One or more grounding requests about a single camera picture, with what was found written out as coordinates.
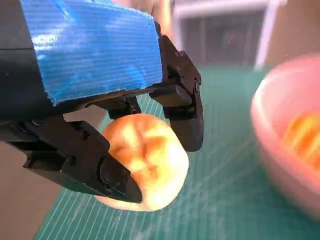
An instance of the blue tape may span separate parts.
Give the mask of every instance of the blue tape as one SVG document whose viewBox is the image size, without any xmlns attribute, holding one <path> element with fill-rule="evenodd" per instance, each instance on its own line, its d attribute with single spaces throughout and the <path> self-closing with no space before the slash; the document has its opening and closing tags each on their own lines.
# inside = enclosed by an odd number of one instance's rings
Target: blue tape
<svg viewBox="0 0 320 240">
<path fill-rule="evenodd" d="M 54 105 L 162 80 L 154 19 L 110 0 L 21 0 Z"/>
</svg>

